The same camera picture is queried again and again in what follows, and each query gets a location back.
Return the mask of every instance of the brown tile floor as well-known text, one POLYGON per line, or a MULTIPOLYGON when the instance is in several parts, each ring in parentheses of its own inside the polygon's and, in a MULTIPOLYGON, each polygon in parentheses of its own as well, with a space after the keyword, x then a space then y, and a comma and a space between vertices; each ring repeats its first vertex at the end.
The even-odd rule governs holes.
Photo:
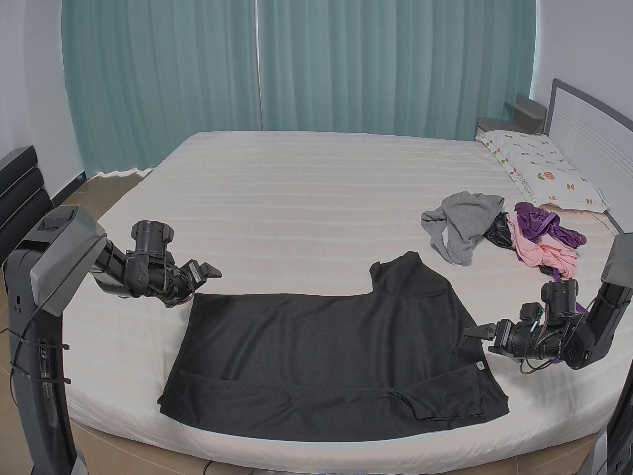
MULTIPOLYGON (((142 177, 95 177, 72 194, 67 204, 83 206, 94 218, 100 218, 142 177)), ((0 282, 0 330, 7 325, 6 295, 0 282)), ((8 342, 0 339, 0 463, 3 474, 28 475, 31 464, 20 418, 9 394, 8 342)), ((91 475, 200 475, 206 460, 119 438, 73 423, 75 443, 83 451, 91 475)), ((494 463, 452 471, 449 475, 572 475, 594 443, 594 435, 530 454, 494 463)), ((253 470, 213 463, 209 475, 248 475, 253 470)))

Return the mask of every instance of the black baseboard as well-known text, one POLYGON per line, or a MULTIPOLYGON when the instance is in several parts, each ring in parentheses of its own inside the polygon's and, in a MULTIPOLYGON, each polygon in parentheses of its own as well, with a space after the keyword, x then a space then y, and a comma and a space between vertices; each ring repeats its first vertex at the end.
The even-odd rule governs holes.
POLYGON ((66 199, 68 199, 72 193, 77 190, 80 186, 82 186, 86 181, 85 171, 83 171, 79 176, 73 179, 70 183, 68 183, 64 188, 61 189, 59 194, 55 195, 52 198, 52 207, 56 208, 57 206, 61 206, 66 199))

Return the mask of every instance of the wall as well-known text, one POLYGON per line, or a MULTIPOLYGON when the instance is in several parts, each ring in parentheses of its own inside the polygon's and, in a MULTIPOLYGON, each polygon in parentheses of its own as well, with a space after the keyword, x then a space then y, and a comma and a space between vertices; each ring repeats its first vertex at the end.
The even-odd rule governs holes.
POLYGON ((558 77, 633 118, 633 0, 537 0, 532 98, 558 77))
POLYGON ((61 0, 0 0, 0 156, 33 144, 51 197, 83 171, 61 56, 61 0))

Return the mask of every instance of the white fitted sheet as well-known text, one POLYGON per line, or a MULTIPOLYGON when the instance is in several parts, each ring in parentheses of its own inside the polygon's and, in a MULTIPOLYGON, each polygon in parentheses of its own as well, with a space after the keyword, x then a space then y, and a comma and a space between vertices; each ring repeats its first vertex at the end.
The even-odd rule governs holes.
MULTIPOLYGON (((523 201, 479 142, 304 132, 211 132, 187 139, 100 223, 121 249, 142 219, 175 231, 176 262, 209 261, 224 278, 206 293, 353 295, 371 291, 369 266, 407 250, 446 276, 478 324, 518 319, 546 281, 513 252, 484 240, 470 265, 445 262, 420 214, 461 191, 523 201)), ((579 301, 587 305, 613 241, 606 218, 558 211, 587 235, 578 250, 579 301)), ((486 424, 409 438, 306 443, 201 431, 158 412, 189 305, 123 300, 87 277, 64 319, 70 415, 93 428, 221 462, 293 472, 443 472, 531 452, 596 432, 608 419, 633 354, 626 313, 605 359, 581 371, 554 365, 522 376, 486 352, 510 414, 486 424)))

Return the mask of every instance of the pillow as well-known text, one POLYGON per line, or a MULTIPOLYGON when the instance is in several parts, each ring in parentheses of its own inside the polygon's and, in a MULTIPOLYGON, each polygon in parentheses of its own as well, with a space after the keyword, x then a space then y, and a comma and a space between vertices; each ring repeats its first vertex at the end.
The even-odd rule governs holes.
POLYGON ((594 213, 608 209, 593 183, 567 162, 547 136, 492 131, 475 139, 488 147, 526 200, 535 206, 552 204, 594 213))

